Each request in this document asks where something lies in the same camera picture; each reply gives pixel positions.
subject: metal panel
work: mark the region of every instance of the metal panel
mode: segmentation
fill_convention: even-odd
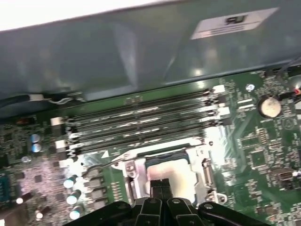
[[[254,30],[190,40],[200,20],[273,7]],[[188,0],[1,32],[0,97],[80,90],[95,100],[278,64],[300,53],[300,7]]]

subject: cable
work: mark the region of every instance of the cable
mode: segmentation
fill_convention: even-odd
[[[292,91],[296,92],[297,95],[301,94],[301,91],[299,89],[296,89],[293,85],[291,85],[290,83],[286,82],[283,80],[283,74],[284,72],[292,65],[294,65],[295,63],[297,63],[298,61],[301,60],[301,56],[291,60],[289,63],[287,63],[286,65],[284,65],[282,68],[280,68],[280,70],[276,73],[276,79],[285,87],[288,87],[289,89],[291,89]]]
[[[72,100],[77,100],[80,102],[85,101],[84,99],[82,99],[80,97],[77,97],[77,98],[60,97],[59,100],[55,100],[55,99],[58,99],[57,96],[58,95],[56,95],[56,94],[50,95],[48,97],[45,97],[42,94],[26,94],[26,95],[20,95],[20,96],[15,96],[15,97],[9,97],[9,98],[0,100],[0,108],[3,108],[8,105],[29,102],[29,101],[48,101],[55,105],[64,105]]]
[[[48,100],[48,102],[55,104],[55,105],[64,105],[70,101],[74,100],[72,97],[65,97],[59,101],[54,101],[54,100]]]
[[[82,177],[85,178],[89,174],[89,172],[91,172],[92,170],[95,170],[95,169],[101,170],[101,169],[104,169],[104,168],[106,168],[108,166],[111,166],[111,165],[114,165],[116,163],[119,163],[121,161],[123,161],[123,159],[118,159],[118,160],[115,160],[115,161],[111,161],[111,162],[106,163],[106,164],[97,164],[97,165],[91,166],[91,167],[89,167],[87,169],[87,171],[85,173],[83,173]]]

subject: electrolytic capacitor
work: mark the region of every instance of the electrolytic capacitor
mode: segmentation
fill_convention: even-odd
[[[78,178],[77,175],[72,175],[68,179],[66,179],[63,183],[65,188],[72,188],[73,185],[76,183],[76,178]]]
[[[41,210],[35,211],[36,219],[41,220],[50,211],[51,211],[51,208],[49,206],[46,206],[46,207],[42,208]]]
[[[37,143],[41,140],[41,136],[35,133],[30,136],[30,139],[32,140],[32,143]]]
[[[76,206],[70,212],[69,216],[72,220],[76,220],[80,218],[81,214],[84,212],[84,208],[82,206]]]
[[[37,153],[42,150],[42,146],[40,144],[33,144],[32,145],[32,152]]]
[[[25,193],[25,194],[21,195],[21,197],[17,198],[16,203],[17,203],[17,204],[22,204],[22,203],[24,203],[24,202],[27,202],[27,201],[30,200],[33,196],[34,196],[34,193],[33,193],[33,192]]]
[[[81,191],[80,190],[75,190],[74,192],[72,192],[68,197],[67,197],[67,203],[69,205],[74,205],[77,200],[79,199],[79,197],[81,196]]]

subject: label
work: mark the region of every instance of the label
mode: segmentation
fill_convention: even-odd
[[[278,8],[269,8],[202,20],[197,25],[191,39],[254,29],[277,10]]]

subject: black wire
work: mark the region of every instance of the black wire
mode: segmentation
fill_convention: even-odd
[[[290,83],[288,83],[288,82],[286,82],[286,81],[283,80],[283,74],[284,74],[284,72],[285,72],[290,66],[294,65],[295,63],[299,62],[300,60],[301,60],[301,56],[299,56],[299,57],[297,57],[297,58],[291,60],[289,63],[287,63],[286,65],[284,65],[282,68],[280,68],[280,70],[276,73],[276,79],[277,79],[282,85],[284,85],[285,87],[288,87],[288,88],[291,89],[292,91],[295,90],[295,87],[294,87],[292,84],[290,84]]]
[[[3,108],[8,105],[16,104],[16,103],[27,102],[29,100],[30,100],[29,95],[21,95],[21,96],[2,99],[2,100],[0,100],[0,108]]]

